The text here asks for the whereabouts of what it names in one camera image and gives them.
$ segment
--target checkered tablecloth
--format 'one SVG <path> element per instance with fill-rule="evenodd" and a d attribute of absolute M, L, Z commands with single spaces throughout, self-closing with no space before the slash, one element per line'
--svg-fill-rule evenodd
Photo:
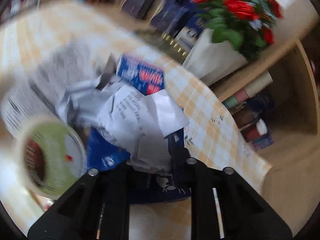
<path fill-rule="evenodd" d="M 165 70 L 168 92 L 184 108 L 190 124 L 185 128 L 185 146 L 190 154 L 215 169 L 233 167 L 258 192 L 270 165 L 245 143 L 237 126 L 212 91 L 193 74 L 165 54 L 151 48 L 128 31 L 117 27 L 94 8 L 74 1 L 43 6 L 9 21 L 0 30 L 2 82 L 25 75 L 70 37 L 103 38 L 94 44 L 100 57 L 110 52 L 119 57 L 130 51 Z M 42 214 L 30 194 L 17 181 L 15 165 L 2 147 L 0 155 L 0 200 L 17 226 L 27 233 Z M 130 236 L 139 239 L 189 239 L 191 201 L 148 206 L 152 226 Z"/>

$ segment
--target shelf board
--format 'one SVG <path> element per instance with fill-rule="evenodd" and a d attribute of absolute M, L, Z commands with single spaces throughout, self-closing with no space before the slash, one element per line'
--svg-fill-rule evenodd
<path fill-rule="evenodd" d="M 278 43 L 268 47 L 261 53 L 256 61 L 242 67 L 219 82 L 219 84 L 212 89 L 213 93 L 223 102 L 248 83 L 255 80 L 268 68 L 272 67 L 294 46 L 296 46 L 296 40 L 292 39 L 285 43 Z"/>

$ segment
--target silver bolt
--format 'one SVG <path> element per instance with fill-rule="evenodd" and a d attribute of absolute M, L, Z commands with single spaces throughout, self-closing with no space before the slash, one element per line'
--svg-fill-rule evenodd
<path fill-rule="evenodd" d="M 195 158 L 188 158 L 187 163 L 190 165 L 194 165 L 197 163 L 197 160 Z"/>
<path fill-rule="evenodd" d="M 99 171 L 97 169 L 91 169 L 88 171 L 88 174 L 93 177 L 96 176 L 98 173 Z"/>
<path fill-rule="evenodd" d="M 223 171 L 228 175 L 231 175 L 231 174 L 233 174 L 235 172 L 235 170 L 233 168 L 231 168 L 231 167 L 225 167 L 223 169 Z"/>

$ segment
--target container lid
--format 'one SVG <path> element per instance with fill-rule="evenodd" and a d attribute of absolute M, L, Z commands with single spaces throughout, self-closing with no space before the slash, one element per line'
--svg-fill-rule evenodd
<path fill-rule="evenodd" d="M 58 199 L 86 172 L 80 138 L 58 118 L 33 118 L 17 141 L 21 178 L 36 194 Z"/>
<path fill-rule="evenodd" d="M 260 120 L 257 122 L 256 127 L 257 127 L 258 133 L 259 133 L 261 136 L 267 134 L 267 132 L 268 132 L 268 127 L 267 127 L 266 123 L 265 123 L 262 119 L 260 119 Z"/>

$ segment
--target crumpled paper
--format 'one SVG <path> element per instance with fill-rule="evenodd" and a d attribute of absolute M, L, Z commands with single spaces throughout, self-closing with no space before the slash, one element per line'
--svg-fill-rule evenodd
<path fill-rule="evenodd" d="M 144 96 L 114 75 L 102 90 L 96 89 L 103 79 L 102 75 L 68 86 L 56 105 L 60 118 L 97 128 L 105 140 L 131 154 L 135 170 L 170 174 L 171 156 L 164 137 L 188 125 L 181 107 L 166 90 Z"/>

